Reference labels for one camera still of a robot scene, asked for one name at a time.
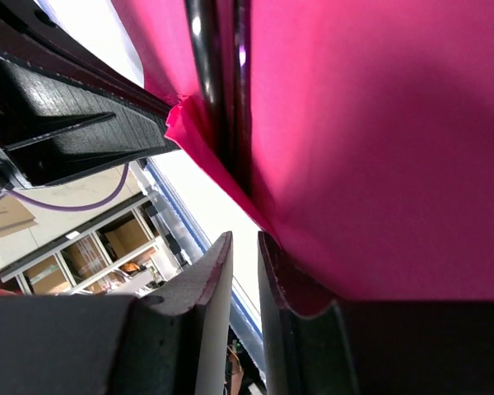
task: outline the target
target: cardboard box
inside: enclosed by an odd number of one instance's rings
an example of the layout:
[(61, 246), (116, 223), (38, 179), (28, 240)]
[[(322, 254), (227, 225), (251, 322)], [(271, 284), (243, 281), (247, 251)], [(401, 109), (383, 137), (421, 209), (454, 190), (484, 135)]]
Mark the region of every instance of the cardboard box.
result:
[(36, 295), (58, 294), (70, 288), (55, 257), (46, 258), (27, 269), (26, 275)]
[(13, 196), (0, 199), (0, 238), (36, 225), (35, 217)]
[(118, 258), (122, 258), (127, 253), (131, 253), (148, 242), (145, 232), (142, 231), (141, 226), (135, 219), (126, 222), (116, 230), (106, 232), (105, 235)]
[[(91, 277), (108, 266), (99, 249), (95, 246), (90, 236), (78, 240), (66, 249), (70, 255), (73, 266), (77, 269), (83, 279)], [(98, 294), (121, 285), (123, 278), (115, 273), (109, 273), (87, 289)]]

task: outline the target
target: beige floor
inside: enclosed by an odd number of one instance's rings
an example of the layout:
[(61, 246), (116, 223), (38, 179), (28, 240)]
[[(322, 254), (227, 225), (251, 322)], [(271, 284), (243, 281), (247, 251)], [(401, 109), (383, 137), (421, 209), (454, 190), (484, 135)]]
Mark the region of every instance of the beige floor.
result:
[[(81, 206), (98, 202), (109, 195), (121, 178), (121, 170), (122, 167), (114, 168), (73, 183), (52, 188), (33, 189), (23, 191), (23, 193), (42, 202), (62, 206)], [(0, 270), (139, 192), (135, 178), (129, 174), (117, 198), (96, 210), (69, 213), (49, 211), (25, 204), (35, 216), (37, 225), (0, 239)]]

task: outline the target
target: pink fabric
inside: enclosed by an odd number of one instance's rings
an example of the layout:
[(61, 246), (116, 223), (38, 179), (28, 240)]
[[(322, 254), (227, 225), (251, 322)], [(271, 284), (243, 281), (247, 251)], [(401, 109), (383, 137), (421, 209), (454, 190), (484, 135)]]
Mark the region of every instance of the pink fabric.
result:
[[(494, 0), (253, 4), (248, 213), (346, 297), (494, 299)], [(114, 5), (147, 89), (196, 93), (182, 2)]]

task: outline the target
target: pink cloth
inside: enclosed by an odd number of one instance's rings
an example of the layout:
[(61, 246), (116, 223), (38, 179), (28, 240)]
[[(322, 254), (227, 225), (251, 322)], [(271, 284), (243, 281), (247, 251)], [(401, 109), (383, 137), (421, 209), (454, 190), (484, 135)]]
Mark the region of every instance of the pink cloth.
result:
[[(183, 3), (114, 5), (146, 88), (197, 94)], [(252, 34), (250, 200), (172, 137), (331, 290), (494, 300), (494, 0), (254, 0)]]

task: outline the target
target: blue stripe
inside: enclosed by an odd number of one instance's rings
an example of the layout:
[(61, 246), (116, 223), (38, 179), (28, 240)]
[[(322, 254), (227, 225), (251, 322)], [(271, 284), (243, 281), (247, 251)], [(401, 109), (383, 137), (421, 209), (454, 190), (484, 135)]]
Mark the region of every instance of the blue stripe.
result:
[[(170, 193), (170, 191), (168, 190), (168, 188), (166, 188), (165, 185), (161, 182), (161, 179), (160, 179), (159, 175), (157, 174), (156, 169), (154, 169), (154, 166), (147, 165), (147, 170), (150, 172), (151, 176), (156, 181), (156, 183), (159, 186), (161, 192), (165, 195), (165, 198), (169, 201), (172, 209), (175, 211), (175, 213), (177, 214), (177, 216), (183, 222), (184, 227), (187, 228), (187, 231), (190, 233), (190, 235), (194, 239), (194, 242), (196, 243), (196, 245), (199, 247), (199, 249), (201, 249), (202, 253), (206, 253), (207, 250), (208, 250), (208, 246), (206, 245), (207, 243), (204, 243), (203, 240), (200, 239), (200, 237), (198, 236), (197, 232), (193, 228), (193, 224), (190, 223), (191, 221), (188, 221), (187, 218), (185, 218), (185, 216), (183, 215), (183, 211), (181, 210), (181, 208), (179, 207), (179, 205), (178, 205), (178, 203), (176, 201), (177, 199), (175, 199), (172, 196), (172, 194)], [(254, 328), (254, 331), (256, 332), (256, 334), (258, 335), (260, 341), (262, 342), (263, 341), (263, 337), (262, 337), (262, 332), (260, 331), (260, 328), (254, 322), (254, 320), (251, 318), (249, 312), (244, 307), (244, 305), (240, 302), (240, 299), (238, 298), (238, 295), (234, 291), (232, 292), (232, 298), (234, 299), (234, 301), (237, 304), (237, 306), (240, 308), (241, 312), (247, 318), (247, 320), (249, 321), (250, 325)]]

